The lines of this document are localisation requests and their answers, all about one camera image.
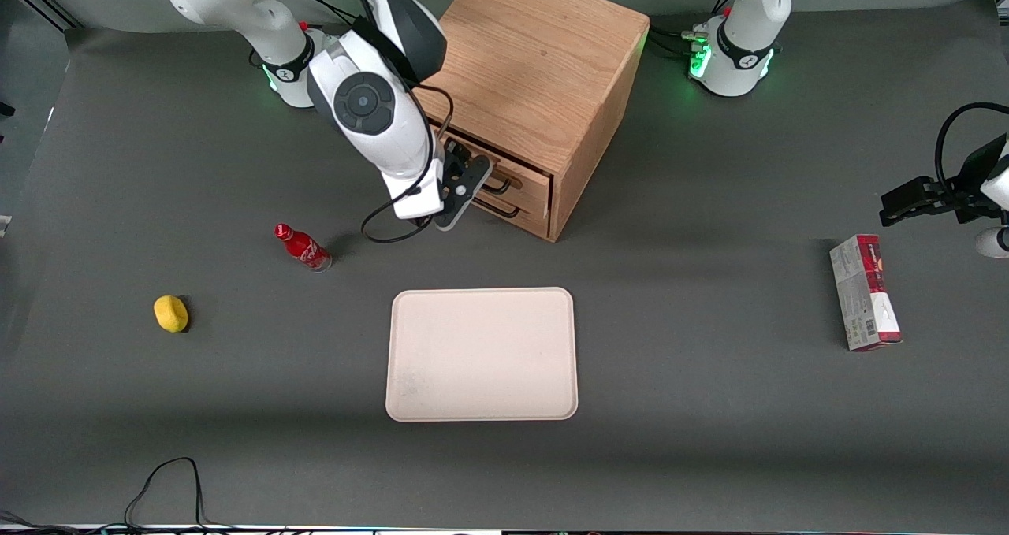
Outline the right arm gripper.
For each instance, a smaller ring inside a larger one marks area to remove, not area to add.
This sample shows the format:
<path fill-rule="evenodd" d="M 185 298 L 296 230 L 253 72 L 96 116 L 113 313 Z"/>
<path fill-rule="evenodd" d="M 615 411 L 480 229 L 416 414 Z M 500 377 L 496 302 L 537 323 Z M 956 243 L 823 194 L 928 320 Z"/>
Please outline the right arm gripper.
<path fill-rule="evenodd" d="M 493 159 L 485 154 L 472 157 L 460 143 L 445 143 L 445 158 L 439 186 L 443 208 L 433 216 L 440 231 L 449 231 L 458 222 L 477 193 L 493 173 Z"/>

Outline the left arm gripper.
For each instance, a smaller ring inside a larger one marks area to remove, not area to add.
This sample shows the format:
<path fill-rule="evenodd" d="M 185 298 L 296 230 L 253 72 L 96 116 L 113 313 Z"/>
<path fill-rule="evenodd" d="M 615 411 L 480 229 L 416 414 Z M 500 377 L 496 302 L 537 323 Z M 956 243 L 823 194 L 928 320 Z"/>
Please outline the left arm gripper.
<path fill-rule="evenodd" d="M 955 218 L 966 224 L 981 217 L 1007 223 L 1007 136 L 975 150 L 954 177 Z M 881 197 L 880 222 L 884 228 L 906 219 L 954 211 L 947 191 L 934 179 L 918 176 Z"/>

